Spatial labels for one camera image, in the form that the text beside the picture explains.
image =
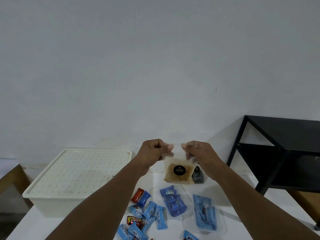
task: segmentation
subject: wall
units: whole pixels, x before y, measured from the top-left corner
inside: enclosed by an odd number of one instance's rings
[[[162,138],[226,160],[245,114],[319,120],[319,8],[0,0],[0,157],[34,178],[64,148],[136,153]]]

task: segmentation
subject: black metal rack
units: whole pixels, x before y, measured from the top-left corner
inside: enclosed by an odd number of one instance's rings
[[[240,143],[250,123],[274,146]],[[320,121],[245,115],[231,150],[238,150],[258,179],[256,190],[268,188],[320,193]]]

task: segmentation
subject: person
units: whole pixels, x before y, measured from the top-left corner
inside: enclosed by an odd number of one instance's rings
[[[203,171],[223,189],[254,240],[308,239],[320,236],[259,194],[216,154],[209,143],[182,144],[193,154]],[[138,154],[108,183],[80,203],[46,238],[113,239],[138,180],[173,145],[160,139],[143,142]]]

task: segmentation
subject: person's left hand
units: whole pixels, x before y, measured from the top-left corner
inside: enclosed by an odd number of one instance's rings
[[[138,163],[142,169],[142,175],[145,175],[152,165],[157,161],[162,160],[161,155],[169,154],[173,147],[173,145],[164,143],[160,139],[146,140],[142,143],[138,154],[132,161]]]

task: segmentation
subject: hand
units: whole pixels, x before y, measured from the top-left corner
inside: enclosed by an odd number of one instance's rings
[[[195,156],[203,171],[213,180],[215,180],[219,169],[226,165],[209,143],[190,141],[186,144],[181,144],[181,146],[186,151],[187,158],[192,155]]]
[[[160,139],[146,140],[142,143],[138,154],[132,161],[141,167],[141,173],[143,176],[148,172],[152,165],[154,165],[157,161],[162,160],[162,154],[170,153],[173,147],[173,145],[164,143]]]

